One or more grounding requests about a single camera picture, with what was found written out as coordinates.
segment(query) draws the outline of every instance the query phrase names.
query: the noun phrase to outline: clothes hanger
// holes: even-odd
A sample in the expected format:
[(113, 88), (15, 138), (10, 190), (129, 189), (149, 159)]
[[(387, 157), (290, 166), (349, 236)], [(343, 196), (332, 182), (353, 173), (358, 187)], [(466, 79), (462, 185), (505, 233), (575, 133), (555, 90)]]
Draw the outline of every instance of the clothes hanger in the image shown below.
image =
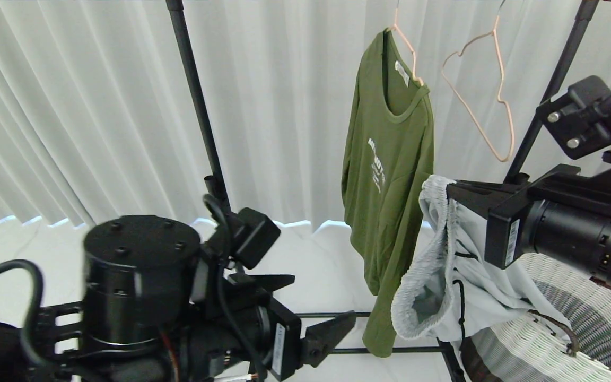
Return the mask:
[[(497, 36), (496, 29), (499, 27), (499, 15), (501, 14), (501, 7), (504, 6), (504, 3), (506, 3), (506, 0), (503, 0), (501, 2), (501, 5), (499, 5), (499, 11), (496, 13), (496, 19), (494, 20), (494, 28), (492, 29), (492, 31), (486, 32), (485, 34), (480, 34), (480, 36), (473, 38), (471, 41), (467, 42), (466, 45), (463, 46), (463, 48), (461, 49), (461, 52), (454, 51), (454, 53), (449, 54), (449, 56), (447, 56), (447, 58), (444, 59), (444, 63), (442, 64), (442, 77), (447, 82), (449, 87), (451, 87), (454, 94), (456, 94), (456, 97), (458, 97), (459, 101), (461, 101), (464, 107), (466, 107), (468, 114), (470, 114), (470, 118), (473, 120), (478, 130), (480, 130), (480, 134), (482, 135), (482, 138), (485, 138), (485, 142), (487, 143), (488, 146), (490, 146), (490, 150), (492, 150), (492, 152), (494, 153), (494, 156), (500, 162), (508, 162), (509, 160), (511, 160), (513, 156), (513, 150), (514, 148), (516, 148), (516, 129), (513, 126), (511, 106), (509, 106), (509, 103), (506, 100), (502, 99), (501, 97), (501, 90), (504, 87), (504, 63), (501, 59), (501, 50), (499, 48), (499, 37)], [(499, 61), (499, 73), (501, 74), (501, 81), (499, 82), (499, 91), (496, 94), (496, 101), (499, 103), (502, 103), (506, 107), (506, 112), (509, 117), (509, 128), (511, 129), (511, 147), (509, 148), (509, 154), (506, 155), (506, 157), (502, 157), (501, 155), (499, 155), (499, 152), (497, 152), (497, 150), (494, 148), (494, 145), (492, 145), (492, 142), (490, 142), (489, 138), (487, 138), (487, 135), (485, 134), (485, 131), (482, 129), (482, 126), (478, 122), (477, 118), (475, 118), (475, 114), (473, 114), (473, 111), (470, 109), (470, 106), (468, 106), (468, 104), (465, 102), (463, 97), (461, 97), (461, 94), (459, 94), (459, 92), (456, 91), (456, 88), (454, 87), (454, 85), (451, 82), (449, 82), (449, 79), (444, 74), (444, 66), (446, 66), (448, 60), (452, 56), (454, 56), (455, 54), (457, 54), (459, 57), (463, 56), (464, 51), (466, 51), (466, 48), (468, 48), (470, 44), (474, 43), (475, 41), (478, 41), (479, 39), (483, 39), (488, 36), (492, 36), (494, 38), (494, 47), (496, 48), (496, 59)]]
[(405, 37), (405, 34), (402, 33), (400, 26), (398, 26), (397, 24), (397, 10), (399, 8), (400, 8), (400, 0), (397, 0), (397, 5), (395, 6), (395, 19), (393, 20), (392, 26), (388, 28), (388, 31), (397, 31), (400, 37), (402, 37), (402, 40), (405, 42), (405, 44), (407, 44), (407, 47), (412, 52), (412, 80), (418, 81), (419, 85), (423, 86), (424, 80), (422, 80), (421, 77), (416, 77), (416, 51), (412, 47), (412, 44), (409, 43), (409, 40), (407, 39), (407, 37)]

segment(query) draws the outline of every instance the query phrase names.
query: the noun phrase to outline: white curtain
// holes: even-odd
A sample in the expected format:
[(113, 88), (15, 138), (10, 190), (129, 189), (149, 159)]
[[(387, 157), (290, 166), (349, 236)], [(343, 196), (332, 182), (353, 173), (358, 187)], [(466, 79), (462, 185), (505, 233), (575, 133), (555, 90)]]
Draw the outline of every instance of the white curtain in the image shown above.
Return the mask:
[[(499, 36), (518, 143), (581, 0), (509, 1)], [(489, 31), (499, 1), (402, 0), (399, 24), (431, 89), (436, 172), (500, 181), (491, 155), (440, 76), (449, 53)], [(395, 0), (185, 2), (230, 202), (274, 220), (341, 220), (340, 172), (359, 59), (392, 22)], [(406, 61), (411, 57), (403, 51)], [(449, 77), (500, 152), (505, 110), (490, 39)], [(611, 3), (602, 2), (565, 85), (611, 86)], [(524, 167), (568, 162), (543, 131)], [(581, 160), (596, 172), (599, 155)], [(0, 2), (0, 218), (95, 223), (129, 213), (206, 215), (210, 169), (164, 1)]]

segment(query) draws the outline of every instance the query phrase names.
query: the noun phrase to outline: screw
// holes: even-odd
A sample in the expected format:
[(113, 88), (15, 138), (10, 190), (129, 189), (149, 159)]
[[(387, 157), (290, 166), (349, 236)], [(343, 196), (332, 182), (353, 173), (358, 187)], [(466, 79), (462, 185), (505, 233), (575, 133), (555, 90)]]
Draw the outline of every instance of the screw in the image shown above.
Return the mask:
[(570, 149), (579, 147), (579, 140), (577, 140), (577, 138), (572, 138), (571, 140), (567, 141), (567, 147)]
[(127, 247), (119, 247), (115, 250), (115, 254), (117, 256), (126, 256), (129, 254), (129, 249)]
[(557, 111), (554, 111), (553, 113), (548, 114), (548, 121), (550, 123), (557, 123), (559, 119), (560, 119), (560, 113), (558, 113)]

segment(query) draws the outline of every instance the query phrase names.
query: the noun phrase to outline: laundry basket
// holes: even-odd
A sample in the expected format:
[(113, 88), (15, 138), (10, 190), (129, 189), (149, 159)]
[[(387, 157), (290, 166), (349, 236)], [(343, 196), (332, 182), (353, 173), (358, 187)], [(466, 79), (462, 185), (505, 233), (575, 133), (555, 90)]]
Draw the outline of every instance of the laundry basket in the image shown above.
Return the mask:
[(520, 259), (548, 301), (572, 323), (580, 353), (567, 355), (561, 333), (540, 319), (519, 319), (467, 338), (461, 360), (473, 382), (611, 380), (611, 290), (539, 254)]

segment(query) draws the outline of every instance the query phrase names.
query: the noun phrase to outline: red wire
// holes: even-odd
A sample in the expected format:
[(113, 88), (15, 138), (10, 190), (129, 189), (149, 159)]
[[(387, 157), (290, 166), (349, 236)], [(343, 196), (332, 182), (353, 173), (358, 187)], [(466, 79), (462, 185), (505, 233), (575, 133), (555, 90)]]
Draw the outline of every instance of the red wire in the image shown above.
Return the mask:
[(164, 342), (164, 346), (167, 348), (169, 358), (171, 359), (171, 364), (174, 368), (174, 380), (176, 382), (180, 382), (180, 367), (176, 358), (176, 354), (174, 353), (174, 348), (173, 346), (171, 346), (171, 341), (169, 341), (169, 337), (162, 329), (160, 329), (160, 334), (162, 335), (162, 342)]

